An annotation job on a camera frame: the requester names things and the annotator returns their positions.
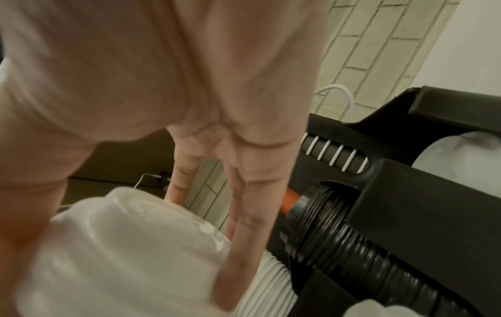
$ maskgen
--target white cable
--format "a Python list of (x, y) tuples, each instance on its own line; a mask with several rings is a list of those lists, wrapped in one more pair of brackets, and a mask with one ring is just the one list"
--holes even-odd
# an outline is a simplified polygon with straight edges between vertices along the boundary
[(349, 113), (349, 119), (350, 119), (350, 122), (351, 123), (354, 123), (355, 122), (355, 98), (353, 97), (353, 94), (351, 93), (351, 91), (346, 88), (345, 86), (343, 85), (339, 85), (339, 84), (333, 84), (333, 85), (329, 85), (329, 86), (325, 86), (324, 88), (322, 89), (319, 89), (317, 90), (316, 92), (314, 92), (313, 94), (314, 95), (317, 95), (321, 92), (324, 92), (326, 90), (329, 90), (329, 89), (339, 89), (341, 90), (342, 92), (344, 92), (344, 94), (346, 95), (346, 97), (348, 98), (348, 113)]
[[(154, 178), (162, 178), (162, 176), (160, 176), (160, 175), (144, 173), (143, 175), (141, 175), (141, 177), (139, 178), (139, 181), (137, 181), (136, 185), (134, 185), (134, 187), (133, 187), (133, 188), (137, 188), (137, 186), (139, 186), (139, 184), (141, 183), (142, 179), (143, 179), (146, 175), (147, 175), (147, 176), (152, 176), (152, 177), (154, 177)], [(61, 205), (61, 206), (59, 206), (59, 208), (58, 208), (58, 209), (70, 208), (71, 206), (73, 206), (73, 204)]]
[(141, 181), (142, 181), (143, 177), (145, 177), (146, 175), (147, 175), (147, 176), (152, 176), (152, 177), (154, 177), (154, 178), (162, 178), (162, 176), (160, 176), (160, 175), (155, 175), (155, 174), (148, 174), (148, 173), (144, 173), (143, 175), (141, 175), (141, 178), (139, 178), (139, 181), (137, 181), (136, 185), (134, 185), (134, 187), (133, 187), (133, 188), (137, 188), (137, 186), (139, 186), (139, 184), (141, 183)]

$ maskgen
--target hand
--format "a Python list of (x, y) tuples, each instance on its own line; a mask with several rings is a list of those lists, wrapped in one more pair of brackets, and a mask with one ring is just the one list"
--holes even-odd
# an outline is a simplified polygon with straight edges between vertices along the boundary
[[(203, 157), (224, 163), (233, 246), (214, 298), (233, 309), (306, 128), (324, 9), (321, 0), (1, 0), (10, 63), (0, 87), (0, 185), (17, 194), (0, 193), (0, 203), (35, 198), (4, 212), (23, 230), (0, 225), (0, 240), (36, 238), (95, 144), (166, 126), (176, 142), (166, 199), (184, 202)], [(40, 194), (26, 194), (33, 190)], [(33, 210), (41, 212), (25, 221)], [(11, 280), (0, 277), (0, 296)]]

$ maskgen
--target white plastic container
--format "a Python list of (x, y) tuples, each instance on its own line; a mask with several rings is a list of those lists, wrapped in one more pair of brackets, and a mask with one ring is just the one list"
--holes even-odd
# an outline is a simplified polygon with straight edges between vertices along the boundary
[(182, 207), (129, 188), (55, 216), (16, 294), (22, 317), (286, 316), (288, 270), (268, 252), (233, 314), (211, 292), (230, 242)]

